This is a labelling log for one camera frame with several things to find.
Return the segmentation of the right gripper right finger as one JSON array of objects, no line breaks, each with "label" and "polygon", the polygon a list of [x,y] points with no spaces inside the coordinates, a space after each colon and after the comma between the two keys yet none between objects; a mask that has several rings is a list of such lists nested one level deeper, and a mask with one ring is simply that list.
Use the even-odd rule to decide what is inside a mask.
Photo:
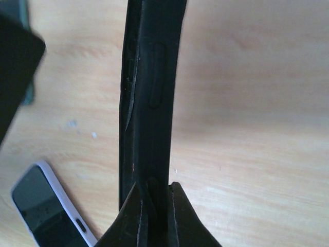
[{"label": "right gripper right finger", "polygon": [[168,246],[220,246],[200,221],[178,182],[169,186],[168,199]]}]

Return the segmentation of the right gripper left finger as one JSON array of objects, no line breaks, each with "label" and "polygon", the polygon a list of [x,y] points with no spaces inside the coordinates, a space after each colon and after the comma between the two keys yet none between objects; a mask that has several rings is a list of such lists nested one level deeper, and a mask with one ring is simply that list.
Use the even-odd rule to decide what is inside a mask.
[{"label": "right gripper left finger", "polygon": [[147,246],[148,216],[136,185],[130,190],[113,224],[96,246]]}]

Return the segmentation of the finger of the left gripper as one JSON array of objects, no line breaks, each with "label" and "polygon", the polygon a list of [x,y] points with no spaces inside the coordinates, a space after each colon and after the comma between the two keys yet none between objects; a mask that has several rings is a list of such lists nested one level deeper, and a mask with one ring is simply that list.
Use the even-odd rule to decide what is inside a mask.
[{"label": "finger of the left gripper", "polygon": [[1,141],[45,50],[40,37],[1,15]]}]

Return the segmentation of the black bare phone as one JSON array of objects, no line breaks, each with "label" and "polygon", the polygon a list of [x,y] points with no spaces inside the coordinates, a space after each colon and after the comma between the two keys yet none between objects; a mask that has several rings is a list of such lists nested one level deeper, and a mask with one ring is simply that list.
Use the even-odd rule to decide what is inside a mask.
[{"label": "black bare phone", "polygon": [[[1,14],[20,23],[27,31],[31,31],[29,23],[29,4],[27,0],[1,1]],[[21,105],[31,105],[34,101],[34,79],[27,86]]]}]

